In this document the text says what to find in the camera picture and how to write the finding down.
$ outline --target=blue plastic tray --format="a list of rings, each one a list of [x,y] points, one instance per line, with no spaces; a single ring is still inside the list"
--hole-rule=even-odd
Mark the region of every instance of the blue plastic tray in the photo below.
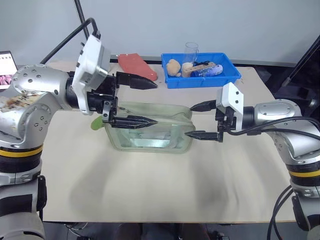
[[[167,63],[170,59],[177,60],[180,65],[184,58],[183,53],[163,53],[161,55],[162,67],[164,69],[165,82],[168,89],[184,89],[184,88],[205,88],[205,87],[220,87],[227,83],[235,83],[241,78],[241,74],[231,63],[227,55],[223,52],[206,52],[198,53],[196,61],[210,61],[223,66],[223,72],[216,76],[207,77],[176,77],[169,76],[167,72]]]

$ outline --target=robotic arm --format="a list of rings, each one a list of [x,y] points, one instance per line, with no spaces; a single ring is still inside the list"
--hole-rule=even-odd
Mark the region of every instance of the robotic arm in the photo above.
[[[310,231],[310,239],[320,239],[319,123],[302,117],[298,105],[286,99],[244,107],[244,95],[232,83],[219,90],[216,100],[191,107],[196,112],[212,109],[216,109],[217,132],[198,130],[186,135],[198,140],[223,142],[224,132],[234,136],[266,132],[288,169],[295,193],[292,203],[298,226]]]
[[[90,35],[70,74],[35,64],[20,68],[0,92],[0,240],[45,239],[37,212],[47,201],[41,153],[49,124],[58,110],[102,114],[114,128],[144,128],[157,122],[142,116],[117,116],[120,85],[153,89],[147,78],[108,75],[110,52]]]

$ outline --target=gray wall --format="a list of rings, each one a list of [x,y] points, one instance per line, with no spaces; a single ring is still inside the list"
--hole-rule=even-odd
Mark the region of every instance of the gray wall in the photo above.
[[[320,0],[82,0],[113,54],[160,56],[194,41],[243,63],[294,65],[320,34]],[[73,0],[1,0],[0,50],[39,62],[77,25]],[[75,61],[81,33],[55,59]]]

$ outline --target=white table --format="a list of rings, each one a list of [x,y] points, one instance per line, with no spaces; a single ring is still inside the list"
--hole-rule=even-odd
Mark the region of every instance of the white table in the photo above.
[[[74,64],[52,62],[64,71]],[[167,89],[160,65],[157,89],[121,86],[120,101],[191,107],[216,98],[216,87]],[[252,67],[238,67],[244,104],[274,98]],[[113,64],[110,73],[121,71]],[[224,135],[223,143],[194,140],[184,154],[121,152],[105,130],[90,129],[97,117],[59,111],[42,154],[48,201],[45,221],[59,222],[267,222],[289,174],[266,135]],[[215,132],[213,112],[194,113],[197,130]],[[294,221],[291,201],[277,216]]]

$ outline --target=red sponge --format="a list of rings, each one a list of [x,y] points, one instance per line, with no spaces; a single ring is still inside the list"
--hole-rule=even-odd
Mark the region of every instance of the red sponge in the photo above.
[[[118,63],[128,74],[136,74],[151,81],[157,80],[157,73],[137,53],[120,54]]]

